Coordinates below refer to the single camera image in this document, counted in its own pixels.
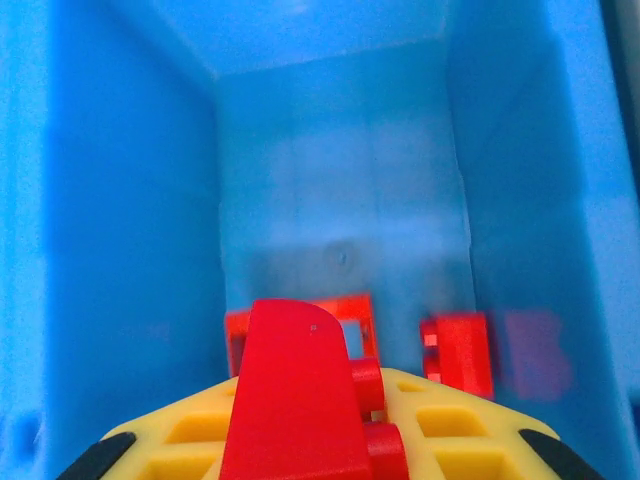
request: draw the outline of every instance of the yellow plastic base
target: yellow plastic base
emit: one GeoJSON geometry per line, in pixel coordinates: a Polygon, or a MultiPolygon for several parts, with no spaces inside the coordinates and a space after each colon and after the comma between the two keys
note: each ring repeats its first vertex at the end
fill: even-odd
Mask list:
{"type": "MultiPolygon", "coordinates": [[[[411,480],[557,480],[521,439],[544,423],[421,377],[383,369],[387,408],[375,419],[395,423],[411,480]]],[[[137,441],[104,480],[216,480],[237,378],[109,432],[137,441]]]]}

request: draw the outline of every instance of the blue box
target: blue box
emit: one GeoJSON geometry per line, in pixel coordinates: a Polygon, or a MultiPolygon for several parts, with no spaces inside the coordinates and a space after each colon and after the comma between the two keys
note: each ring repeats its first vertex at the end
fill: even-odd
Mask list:
{"type": "Polygon", "coordinates": [[[496,400],[638,478],[638,200],[596,0],[5,3],[1,478],[223,380],[227,309],[361,291],[416,374],[421,318],[486,311],[496,400]]]}

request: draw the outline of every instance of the red block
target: red block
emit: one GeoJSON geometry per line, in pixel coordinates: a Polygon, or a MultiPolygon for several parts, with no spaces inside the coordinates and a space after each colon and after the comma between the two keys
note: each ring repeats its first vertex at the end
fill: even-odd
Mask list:
{"type": "Polygon", "coordinates": [[[493,398],[487,321],[481,313],[440,315],[420,325],[425,376],[434,382],[493,398]]]}
{"type": "Polygon", "coordinates": [[[393,424],[363,424],[384,408],[380,368],[350,362],[326,310],[262,300],[251,311],[221,480],[408,480],[393,424]]]}
{"type": "MultiPolygon", "coordinates": [[[[367,294],[345,295],[312,302],[321,307],[339,322],[358,322],[362,334],[362,347],[366,357],[378,358],[378,345],[373,319],[371,298],[367,294]]],[[[247,332],[249,331],[250,311],[230,312],[225,318],[227,334],[227,355],[232,377],[240,372],[247,332]]]]}

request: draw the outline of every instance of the red connector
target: red connector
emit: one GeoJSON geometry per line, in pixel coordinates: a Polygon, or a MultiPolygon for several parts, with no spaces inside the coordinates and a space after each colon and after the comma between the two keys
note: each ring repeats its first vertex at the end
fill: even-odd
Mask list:
{"type": "Polygon", "coordinates": [[[238,378],[221,480],[409,480],[402,439],[384,409],[374,358],[350,361],[326,310],[262,300],[238,378]]]}
{"type": "MultiPolygon", "coordinates": [[[[347,295],[312,302],[326,310],[341,323],[358,322],[362,335],[362,347],[365,357],[378,358],[378,345],[373,320],[373,309],[369,295],[347,295]]],[[[225,318],[227,333],[227,354],[232,377],[240,372],[247,332],[249,331],[250,311],[228,313],[225,318]]]]}
{"type": "Polygon", "coordinates": [[[425,376],[434,382],[493,398],[487,321],[481,313],[439,315],[420,325],[425,376]]]}

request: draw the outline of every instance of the red 3d printed part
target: red 3d printed part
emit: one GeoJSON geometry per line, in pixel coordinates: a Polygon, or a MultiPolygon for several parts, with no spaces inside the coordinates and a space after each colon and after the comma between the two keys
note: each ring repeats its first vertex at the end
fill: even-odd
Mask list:
{"type": "Polygon", "coordinates": [[[420,325],[429,380],[493,398],[487,321],[481,313],[439,315],[420,325]]]}
{"type": "Polygon", "coordinates": [[[362,421],[383,409],[377,360],[350,361],[330,313],[258,301],[220,479],[408,480],[397,427],[362,421]]]}
{"type": "MultiPolygon", "coordinates": [[[[341,323],[358,322],[362,334],[364,356],[378,359],[373,309],[369,295],[347,295],[312,303],[329,312],[341,323]]],[[[225,318],[229,373],[232,377],[237,376],[240,372],[242,354],[249,331],[249,317],[249,310],[243,310],[228,313],[225,318]]]]}

